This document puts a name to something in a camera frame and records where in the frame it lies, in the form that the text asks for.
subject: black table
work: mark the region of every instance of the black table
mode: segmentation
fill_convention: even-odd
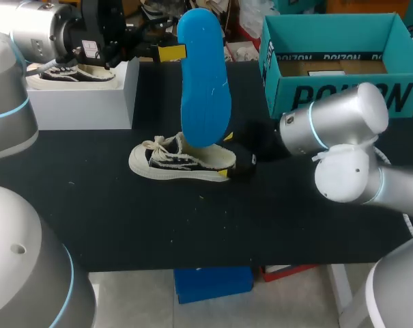
[[[228,75],[231,127],[268,120],[257,63]],[[178,63],[142,64],[132,131],[41,131],[0,160],[0,186],[33,204],[84,269],[373,262],[409,239],[399,213],[325,200],[309,156],[259,164],[250,183],[132,173],[135,145],[180,130],[181,80]],[[413,165],[413,118],[391,120],[377,146]]]

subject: cardboard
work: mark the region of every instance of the cardboard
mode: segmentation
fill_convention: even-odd
[[[386,74],[383,61],[338,60],[338,61],[278,61],[283,77],[307,77],[350,74]]]
[[[391,118],[413,116],[413,39],[397,14],[267,16],[259,69],[273,118],[362,82]],[[308,74],[329,70],[345,74]]]

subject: white box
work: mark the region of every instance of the white box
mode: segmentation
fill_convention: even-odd
[[[35,90],[27,86],[40,130],[131,129],[139,60],[115,68],[114,90]]]

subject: table leg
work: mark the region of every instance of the table leg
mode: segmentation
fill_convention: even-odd
[[[349,279],[347,278],[344,264],[328,265],[328,273],[335,296],[335,303],[337,304],[338,315],[340,316],[344,309],[352,302]]]
[[[365,282],[355,294],[352,302],[343,310],[339,317],[340,328],[358,328],[369,316],[365,301]]]

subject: canvas sneaker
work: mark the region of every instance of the canvas sneaker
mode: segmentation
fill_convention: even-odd
[[[39,64],[30,65],[34,70]],[[118,86],[115,74],[103,67],[76,65],[73,67],[53,67],[41,73],[26,77],[29,86],[37,90],[111,90]]]
[[[131,170],[145,178],[171,180],[178,178],[222,182],[236,165],[235,154],[216,144],[205,148],[190,146],[179,132],[165,139],[155,136],[133,148],[129,157]]]

